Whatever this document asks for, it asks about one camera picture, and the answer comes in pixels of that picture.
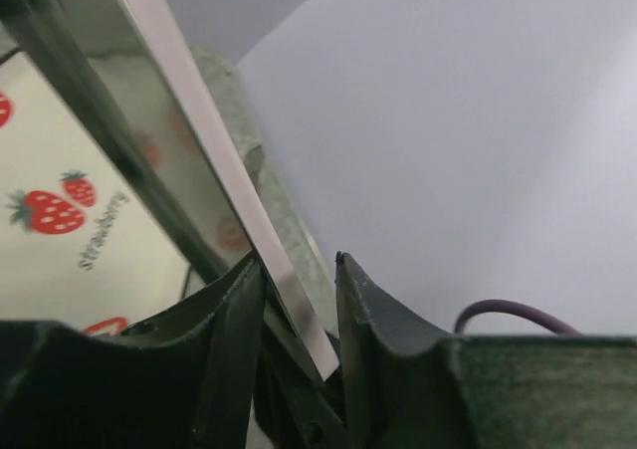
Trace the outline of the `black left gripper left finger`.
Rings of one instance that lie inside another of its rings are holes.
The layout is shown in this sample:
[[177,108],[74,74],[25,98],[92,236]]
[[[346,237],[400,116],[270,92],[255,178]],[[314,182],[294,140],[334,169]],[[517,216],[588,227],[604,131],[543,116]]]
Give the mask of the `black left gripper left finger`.
[[252,258],[113,337],[1,325],[5,448],[241,448],[263,325]]

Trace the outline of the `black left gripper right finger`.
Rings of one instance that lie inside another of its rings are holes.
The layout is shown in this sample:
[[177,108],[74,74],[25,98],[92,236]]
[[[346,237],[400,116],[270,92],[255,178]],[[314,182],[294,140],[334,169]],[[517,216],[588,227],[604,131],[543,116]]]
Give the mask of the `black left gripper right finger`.
[[632,337],[455,336],[335,259],[355,448],[632,448]]

